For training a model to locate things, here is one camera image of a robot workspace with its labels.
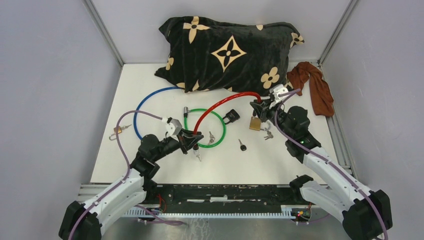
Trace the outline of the red cable lock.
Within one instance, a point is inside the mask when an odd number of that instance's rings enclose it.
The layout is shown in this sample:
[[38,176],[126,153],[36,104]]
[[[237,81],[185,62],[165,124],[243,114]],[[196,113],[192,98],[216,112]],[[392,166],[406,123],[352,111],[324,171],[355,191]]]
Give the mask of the red cable lock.
[[[245,92],[241,92],[241,93],[236,93],[233,95],[230,95],[224,99],[221,99],[220,101],[216,102],[215,104],[213,104],[211,107],[206,108],[206,111],[203,112],[203,114],[199,117],[198,121],[196,122],[195,126],[194,126],[194,130],[196,132],[199,132],[199,127],[201,125],[201,123],[203,122],[204,118],[206,118],[209,114],[211,114],[212,111],[214,111],[215,109],[219,108],[220,106],[233,101],[237,98],[242,98],[242,97],[254,97],[256,98],[256,100],[259,100],[259,102],[261,102],[261,97],[258,93],[252,92],[252,91],[245,91]],[[194,149],[204,149],[198,146],[199,143],[195,144],[195,148]]]

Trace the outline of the small black padlock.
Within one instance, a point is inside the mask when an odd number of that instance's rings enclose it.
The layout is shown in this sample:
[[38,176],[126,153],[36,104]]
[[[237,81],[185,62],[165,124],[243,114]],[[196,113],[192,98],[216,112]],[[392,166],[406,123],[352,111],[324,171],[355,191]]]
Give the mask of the small black padlock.
[[240,119],[240,115],[235,109],[231,109],[229,112],[225,114],[225,116],[222,118],[225,125],[228,125],[230,123],[233,123]]

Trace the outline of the padlock keys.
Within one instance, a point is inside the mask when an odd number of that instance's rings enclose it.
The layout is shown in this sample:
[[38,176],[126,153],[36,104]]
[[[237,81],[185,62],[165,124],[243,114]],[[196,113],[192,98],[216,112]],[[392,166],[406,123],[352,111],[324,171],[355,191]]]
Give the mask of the padlock keys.
[[267,130],[266,131],[266,134],[267,135],[264,137],[265,140],[269,140],[269,139],[273,139],[274,138],[274,135],[272,134],[271,131]]

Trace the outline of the green cable lock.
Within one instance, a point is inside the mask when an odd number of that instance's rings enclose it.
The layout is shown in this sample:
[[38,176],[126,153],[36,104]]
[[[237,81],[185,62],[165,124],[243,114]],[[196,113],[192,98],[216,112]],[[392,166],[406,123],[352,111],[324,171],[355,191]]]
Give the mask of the green cable lock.
[[[190,112],[205,112],[206,109],[205,108],[194,108],[194,109],[189,109],[188,107],[184,107],[183,108],[183,125],[184,125],[184,129],[188,130],[188,115]],[[227,126],[224,124],[223,118],[216,112],[212,111],[211,114],[213,114],[215,117],[217,117],[222,125],[222,135],[219,138],[219,140],[215,141],[214,143],[212,143],[211,145],[208,144],[201,144],[199,143],[198,146],[200,148],[205,148],[205,149],[209,149],[209,148],[214,148],[217,147],[218,145],[220,145],[223,140],[225,139],[225,136],[227,134]]]

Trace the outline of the black padlock key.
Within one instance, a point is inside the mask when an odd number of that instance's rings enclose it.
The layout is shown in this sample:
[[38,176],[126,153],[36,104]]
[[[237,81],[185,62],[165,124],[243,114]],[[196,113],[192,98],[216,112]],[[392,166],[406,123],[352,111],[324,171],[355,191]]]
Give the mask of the black padlock key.
[[247,146],[245,145],[245,144],[243,144],[243,142],[240,140],[240,139],[238,139],[238,142],[239,142],[239,148],[240,148],[240,150],[241,151],[246,151],[247,150]]

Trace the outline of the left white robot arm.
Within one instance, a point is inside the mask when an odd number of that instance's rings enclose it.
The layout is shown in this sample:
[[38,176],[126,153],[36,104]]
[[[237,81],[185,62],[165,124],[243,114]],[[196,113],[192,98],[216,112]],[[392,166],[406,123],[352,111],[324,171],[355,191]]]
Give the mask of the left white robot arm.
[[178,150],[187,154],[203,138],[200,131],[185,129],[163,140],[154,134],[145,135],[121,177],[96,196],[83,203],[73,201],[67,207],[58,236],[63,240],[100,240],[128,210],[156,200],[158,191],[153,177],[160,168],[158,160]]

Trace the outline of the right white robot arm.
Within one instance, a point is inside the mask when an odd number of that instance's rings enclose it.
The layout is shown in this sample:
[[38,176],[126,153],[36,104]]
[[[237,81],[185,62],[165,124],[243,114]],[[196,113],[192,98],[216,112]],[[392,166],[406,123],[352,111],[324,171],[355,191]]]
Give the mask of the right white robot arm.
[[289,154],[325,182],[321,185],[307,175],[297,177],[288,191],[293,203],[317,205],[337,219],[352,240],[388,239],[393,226],[389,196],[383,190],[371,190],[331,159],[309,131],[306,109],[292,106],[284,111],[281,104],[272,105],[269,99],[254,100],[250,106],[254,116],[261,122],[270,121],[287,139]]

